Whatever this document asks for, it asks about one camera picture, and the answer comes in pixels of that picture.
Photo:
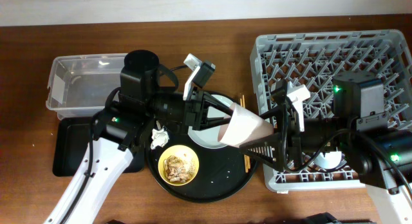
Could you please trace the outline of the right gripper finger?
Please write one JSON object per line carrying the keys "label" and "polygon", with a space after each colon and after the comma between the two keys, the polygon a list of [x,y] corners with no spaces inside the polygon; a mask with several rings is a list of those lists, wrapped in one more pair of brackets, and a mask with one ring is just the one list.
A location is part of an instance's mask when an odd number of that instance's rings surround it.
{"label": "right gripper finger", "polygon": [[281,161],[281,144],[281,133],[274,133],[251,142],[241,144],[239,150],[244,155],[247,155],[271,168],[283,168],[283,163]]}
{"label": "right gripper finger", "polygon": [[260,118],[267,120],[273,126],[284,126],[285,124],[285,104],[277,105],[272,109],[268,110],[267,112],[259,115]]}

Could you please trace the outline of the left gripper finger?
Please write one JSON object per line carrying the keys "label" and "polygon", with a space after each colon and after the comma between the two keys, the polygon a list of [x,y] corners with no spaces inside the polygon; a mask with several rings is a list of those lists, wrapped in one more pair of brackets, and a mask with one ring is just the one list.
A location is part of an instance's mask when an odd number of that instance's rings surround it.
{"label": "left gripper finger", "polygon": [[229,124],[230,120],[231,120],[231,117],[205,118],[204,120],[200,122],[199,130],[203,131],[205,129],[210,129],[213,127]]}
{"label": "left gripper finger", "polygon": [[212,106],[215,109],[222,111],[226,115],[232,116],[233,110],[226,106],[224,103],[220,102],[218,99],[214,98],[210,93],[203,93],[203,102],[205,105]]}

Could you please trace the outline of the pink cup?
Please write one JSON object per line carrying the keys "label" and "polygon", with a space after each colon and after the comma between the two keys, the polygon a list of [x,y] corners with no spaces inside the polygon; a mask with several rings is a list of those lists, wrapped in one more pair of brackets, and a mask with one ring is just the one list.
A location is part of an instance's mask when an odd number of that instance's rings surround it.
{"label": "pink cup", "polygon": [[230,106],[233,111],[228,124],[222,125],[217,141],[239,148],[241,144],[257,140],[274,133],[274,126],[237,103]]}

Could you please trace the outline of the blue cup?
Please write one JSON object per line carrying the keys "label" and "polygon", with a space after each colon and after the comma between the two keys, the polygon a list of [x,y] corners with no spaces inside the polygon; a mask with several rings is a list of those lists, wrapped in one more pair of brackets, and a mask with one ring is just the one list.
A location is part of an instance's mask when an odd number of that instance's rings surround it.
{"label": "blue cup", "polygon": [[342,153],[340,151],[332,151],[320,153],[314,160],[314,164],[323,169],[333,169],[341,164]]}

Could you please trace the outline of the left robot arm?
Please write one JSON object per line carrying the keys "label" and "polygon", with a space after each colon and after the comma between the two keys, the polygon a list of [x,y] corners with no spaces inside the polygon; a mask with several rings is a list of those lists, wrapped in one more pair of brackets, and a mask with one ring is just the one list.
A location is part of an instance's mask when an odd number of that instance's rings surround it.
{"label": "left robot arm", "polygon": [[177,76],[155,53],[125,56],[120,86],[92,116],[84,157],[46,223],[93,223],[115,182],[147,147],[157,120],[196,131],[229,123],[233,110],[202,90],[215,65],[193,54],[183,63],[192,73],[177,93]]}

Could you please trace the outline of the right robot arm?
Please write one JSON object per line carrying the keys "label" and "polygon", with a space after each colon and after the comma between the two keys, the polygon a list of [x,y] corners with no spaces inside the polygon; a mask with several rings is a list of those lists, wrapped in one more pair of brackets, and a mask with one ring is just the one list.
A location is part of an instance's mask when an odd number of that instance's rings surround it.
{"label": "right robot arm", "polygon": [[275,108],[263,114],[277,122],[273,134],[240,151],[277,171],[311,169],[338,151],[373,200],[383,223],[411,222],[411,132],[388,126],[384,85],[367,71],[344,71],[332,79],[331,118],[305,118],[306,86],[282,82],[271,93]]}

